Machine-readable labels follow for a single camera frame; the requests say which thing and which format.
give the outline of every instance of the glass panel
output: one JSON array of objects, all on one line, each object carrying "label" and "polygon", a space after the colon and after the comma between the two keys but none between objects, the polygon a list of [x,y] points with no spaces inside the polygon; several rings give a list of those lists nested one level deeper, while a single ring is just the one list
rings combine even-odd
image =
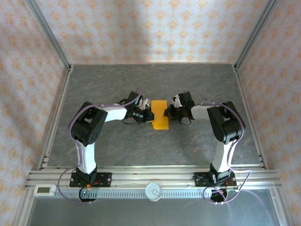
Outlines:
[{"label": "glass panel", "polygon": [[279,225],[268,189],[242,191],[229,204],[203,199],[101,199],[78,205],[61,197],[35,198],[28,226],[218,226]]}]

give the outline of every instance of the aluminum frame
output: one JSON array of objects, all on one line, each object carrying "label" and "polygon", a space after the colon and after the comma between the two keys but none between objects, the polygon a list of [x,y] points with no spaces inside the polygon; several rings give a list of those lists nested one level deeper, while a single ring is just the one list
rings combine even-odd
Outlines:
[{"label": "aluminum frame", "polygon": [[[25,192],[23,194],[17,216],[14,220],[13,226],[24,226],[27,224],[32,204],[35,197],[33,190],[36,184],[40,183],[57,183],[59,176],[65,169],[46,169],[31,171],[25,185]],[[150,182],[157,182],[162,186],[162,190],[166,192],[182,192],[189,196],[191,192],[202,191],[200,187],[195,187],[194,180],[192,179],[193,173],[196,171],[208,171],[208,168],[199,168],[192,166],[178,166],[178,167],[103,167],[99,169],[101,172],[112,172],[112,184],[110,188],[93,188],[93,190],[103,190],[106,195],[105,198],[116,198],[114,194],[133,194],[138,192],[142,194],[146,185]],[[240,185],[245,177],[246,172],[236,172],[236,180]],[[61,189],[63,192],[70,194],[78,194],[79,188],[70,188],[69,180],[71,178],[71,170],[67,172],[61,181]],[[276,210],[277,218],[280,225],[292,225],[292,218],[289,216],[288,208],[285,206],[283,199],[280,178],[277,170],[265,170],[260,168],[253,169],[250,179],[245,183],[244,189],[269,189],[273,199],[273,205]],[[190,198],[200,198],[201,195],[195,195]],[[173,198],[183,198],[181,196],[173,196]]]},{"label": "aluminum frame", "polygon": [[26,0],[29,8],[31,9],[32,13],[36,17],[38,23],[40,24],[44,34],[46,35],[48,41],[50,42],[52,48],[56,52],[57,56],[59,57],[60,61],[62,62],[65,69],[69,69],[70,65],[68,60],[62,51],[58,41],[56,40],[54,34],[52,33],[49,24],[47,23],[41,9],[39,8],[37,2],[35,0]]},{"label": "aluminum frame", "polygon": [[51,128],[50,128],[49,133],[47,135],[46,142],[43,146],[42,154],[41,154],[41,157],[40,157],[40,160],[39,160],[39,163],[38,163],[38,167],[37,167],[38,170],[40,170],[43,167],[45,157],[50,156],[52,144],[53,144],[53,141],[54,141],[54,138],[55,138],[57,125],[58,125],[58,122],[59,122],[59,119],[60,119],[60,116],[61,116],[64,100],[65,100],[65,97],[66,97],[66,92],[67,92],[67,88],[68,88],[68,84],[69,84],[69,78],[70,78],[71,73],[73,71],[73,67],[74,66],[71,65],[70,69],[68,69],[65,73],[65,79],[63,81],[63,87],[62,87],[57,105],[55,107],[55,114],[54,114],[53,119],[51,121]]},{"label": "aluminum frame", "polygon": [[267,23],[269,17],[272,15],[276,5],[278,4],[279,0],[270,0],[263,11],[262,16],[260,17],[259,21],[257,22],[257,25],[255,26],[249,40],[247,41],[243,51],[238,57],[238,61],[235,64],[235,69],[239,70],[241,66],[243,65],[246,57],[251,52],[251,49],[253,45],[255,44],[256,40],[258,39],[259,35],[261,34],[265,24]]},{"label": "aluminum frame", "polygon": [[262,144],[261,144],[260,140],[258,139],[258,136],[257,136],[257,133],[256,133],[256,127],[253,123],[252,113],[250,111],[250,106],[249,106],[249,104],[246,100],[245,90],[242,86],[238,70],[235,68],[235,65],[232,65],[232,68],[233,68],[233,72],[235,74],[236,81],[238,83],[238,88],[239,88],[239,91],[240,91],[241,98],[242,98],[244,106],[245,106],[246,115],[247,115],[249,123],[250,123],[250,129],[251,129],[251,132],[252,132],[252,135],[253,135],[253,138],[254,138],[256,150],[258,152],[258,156],[260,158],[259,160],[262,162],[263,167],[265,169],[268,169],[269,166],[266,164],[266,157],[265,157],[264,149],[263,149]]}]

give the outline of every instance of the small white device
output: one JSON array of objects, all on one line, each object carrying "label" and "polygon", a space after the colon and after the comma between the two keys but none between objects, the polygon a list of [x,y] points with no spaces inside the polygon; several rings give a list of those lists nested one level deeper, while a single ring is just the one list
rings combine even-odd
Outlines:
[{"label": "small white device", "polygon": [[34,188],[34,196],[53,196],[55,194],[56,185],[39,184]]}]

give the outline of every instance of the wire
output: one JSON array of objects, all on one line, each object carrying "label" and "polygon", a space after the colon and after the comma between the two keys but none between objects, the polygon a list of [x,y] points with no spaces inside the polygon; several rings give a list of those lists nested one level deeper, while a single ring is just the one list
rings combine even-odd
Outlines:
[{"label": "wire", "polygon": [[68,198],[67,196],[65,196],[65,195],[63,194],[63,192],[61,191],[61,188],[60,188],[60,181],[61,181],[63,175],[64,175],[66,172],[68,172],[69,170],[74,169],[74,168],[76,168],[76,167],[79,167],[79,166],[83,163],[83,153],[82,153],[80,144],[79,144],[79,142],[78,142],[76,139],[74,139],[74,138],[72,137],[72,134],[71,134],[71,129],[72,129],[72,127],[73,127],[75,121],[76,121],[76,120],[81,116],[81,114],[83,114],[87,109],[92,108],[92,107],[105,108],[105,107],[116,107],[116,106],[118,106],[118,107],[124,107],[124,106],[130,105],[130,104],[134,103],[136,100],[138,100],[138,98],[140,98],[140,96],[142,95],[142,89],[141,89],[141,88],[138,88],[138,89],[136,90],[136,92],[138,92],[138,91],[140,91],[139,94],[138,94],[138,96],[136,96],[136,98],[135,98],[134,100],[132,100],[132,101],[126,103],[126,104],[122,104],[122,105],[120,105],[120,104],[112,104],[112,105],[100,105],[100,106],[98,106],[98,105],[88,105],[88,106],[84,107],[83,109],[81,109],[81,110],[75,115],[75,117],[72,119],[72,121],[70,122],[70,125],[69,125],[69,127],[68,127],[68,135],[69,135],[70,139],[74,142],[74,144],[76,145],[76,148],[77,148],[78,151],[79,151],[79,163],[78,163],[75,167],[70,167],[70,168],[66,169],[66,170],[60,175],[60,177],[59,177],[59,179],[58,179],[58,181],[57,181],[57,190],[58,190],[58,192],[61,194],[62,197],[64,197],[65,199],[67,199],[67,200],[69,200],[69,201],[71,201],[71,202],[77,203],[77,204],[82,204],[82,205],[91,204],[91,202],[78,202],[78,201],[75,201],[75,200],[73,200],[73,199]]},{"label": "wire", "polygon": [[137,125],[137,123],[128,123],[128,122],[125,122],[124,119],[121,120],[121,121],[122,121],[123,124],[126,124],[126,125]]},{"label": "wire", "polygon": [[79,199],[83,202],[83,203],[89,203],[89,204],[91,204],[91,203],[93,203],[96,199],[83,199],[82,197],[81,197],[81,191],[83,190],[83,189],[87,189],[87,187],[82,187],[80,190],[79,190]]},{"label": "wire", "polygon": [[190,92],[190,93],[195,94],[195,95],[198,95],[198,96],[200,96],[201,98],[203,98],[204,100],[208,101],[205,97],[203,97],[203,95],[201,95],[201,94],[199,94],[199,93],[195,93],[195,92]]},{"label": "wire", "polygon": [[100,179],[98,179],[98,181],[94,182],[92,185],[97,185],[97,184],[100,184]]},{"label": "wire", "polygon": [[[230,150],[229,150],[228,155],[227,155],[227,165],[228,165],[228,167],[229,167],[230,170],[232,170],[233,172],[237,172],[237,171],[239,171],[239,172],[249,172],[249,173],[247,174],[247,176],[246,176],[244,182],[241,184],[240,188],[238,189],[238,192],[237,192],[231,199],[226,200],[225,196],[224,196],[224,195],[223,195],[216,187],[214,187],[214,186],[206,187],[206,188],[203,190],[203,197],[204,197],[204,199],[205,199],[206,202],[208,202],[208,203],[210,203],[210,204],[215,204],[215,205],[217,205],[217,204],[223,205],[224,203],[229,203],[230,201],[234,200],[234,199],[239,195],[240,191],[242,190],[243,186],[245,185],[246,181],[248,180],[248,178],[250,177],[250,175],[251,175],[251,173],[252,173],[252,171],[251,171],[250,169],[234,169],[234,168],[232,168],[232,167],[230,166],[230,164],[229,164],[230,155],[232,156],[232,155],[233,155],[233,152],[234,152],[233,147],[234,147],[234,146],[242,139],[242,137],[243,137],[243,135],[244,135],[244,126],[243,126],[243,123],[242,123],[240,117],[236,114],[235,111],[233,111],[233,110],[232,110],[231,108],[229,108],[228,106],[226,106],[226,105],[224,105],[224,104],[222,104],[222,103],[214,103],[214,102],[208,101],[208,100],[207,100],[206,98],[204,98],[201,94],[198,94],[198,93],[195,93],[195,92],[191,92],[191,93],[196,94],[196,95],[199,95],[200,97],[202,97],[202,98],[205,100],[205,101],[202,101],[202,102],[201,102],[201,105],[202,105],[202,106],[222,106],[222,107],[226,108],[228,111],[230,111],[230,112],[235,116],[235,118],[238,120],[239,125],[240,125],[240,127],[241,127],[241,131],[242,131],[242,132],[241,132],[241,135],[239,136],[239,138],[238,138],[235,142],[233,142],[233,143],[231,144]],[[224,198],[224,202],[211,202],[211,201],[209,201],[208,199],[206,199],[206,198],[205,198],[205,191],[206,191],[207,189],[209,189],[209,188],[213,188],[214,190],[218,191],[218,192],[221,194],[221,196]]]},{"label": "wire", "polygon": [[125,102],[127,99],[122,99],[118,102],[118,104],[122,104],[123,102]]},{"label": "wire", "polygon": [[181,124],[181,125],[184,125],[184,126],[189,126],[190,124],[191,124],[191,120],[190,119],[188,119],[189,120],[189,124],[184,124],[184,123],[181,123],[181,120],[178,120],[178,122]]}]

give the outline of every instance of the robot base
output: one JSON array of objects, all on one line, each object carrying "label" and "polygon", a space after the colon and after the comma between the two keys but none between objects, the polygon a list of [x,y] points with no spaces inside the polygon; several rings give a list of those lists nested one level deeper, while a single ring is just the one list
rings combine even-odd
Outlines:
[{"label": "robot base", "polygon": [[[92,187],[110,187],[112,181],[112,173],[96,173],[95,182]],[[89,183],[84,180],[77,172],[71,173],[70,187],[86,187]]]},{"label": "robot base", "polygon": [[210,172],[196,172],[194,173],[193,179],[195,181],[196,187],[209,187],[209,186],[220,186],[220,187],[237,187],[234,172],[230,173],[228,178],[223,179],[217,183],[212,182],[212,177]]}]

